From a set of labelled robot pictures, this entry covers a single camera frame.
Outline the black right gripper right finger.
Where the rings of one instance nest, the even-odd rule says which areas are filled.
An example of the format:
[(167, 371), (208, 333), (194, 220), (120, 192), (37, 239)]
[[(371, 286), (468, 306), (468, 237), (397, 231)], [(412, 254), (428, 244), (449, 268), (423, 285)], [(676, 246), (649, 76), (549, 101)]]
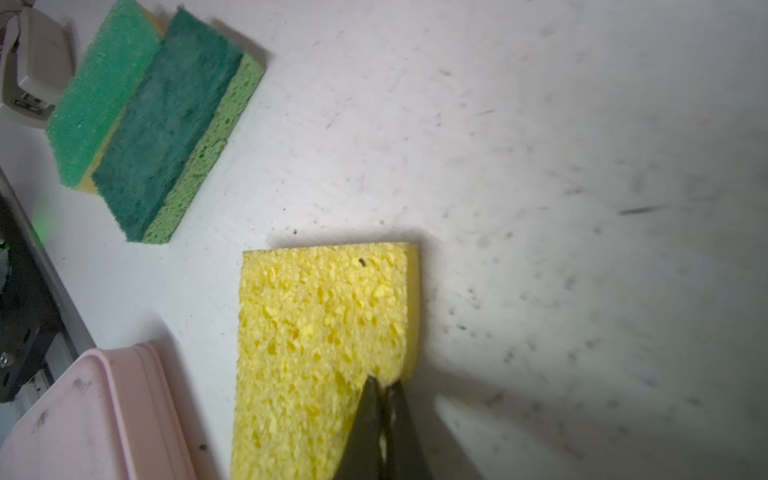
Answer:
[(384, 395), (383, 433), (386, 439), (384, 479), (432, 480), (401, 381), (392, 384)]

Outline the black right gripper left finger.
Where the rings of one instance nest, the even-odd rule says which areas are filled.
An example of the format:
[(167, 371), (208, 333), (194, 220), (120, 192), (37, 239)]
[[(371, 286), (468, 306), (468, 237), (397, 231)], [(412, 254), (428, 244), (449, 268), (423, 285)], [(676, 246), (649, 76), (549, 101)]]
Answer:
[(333, 476), (335, 480), (381, 478), (382, 411), (378, 381), (369, 376), (362, 389), (343, 455)]

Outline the yellow sponge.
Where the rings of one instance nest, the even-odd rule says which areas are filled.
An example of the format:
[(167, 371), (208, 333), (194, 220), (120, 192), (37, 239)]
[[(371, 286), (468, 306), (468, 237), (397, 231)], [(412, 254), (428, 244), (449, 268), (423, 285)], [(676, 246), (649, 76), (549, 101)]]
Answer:
[(231, 477), (331, 478), (366, 380), (413, 371), (420, 292), (412, 243), (245, 252)]

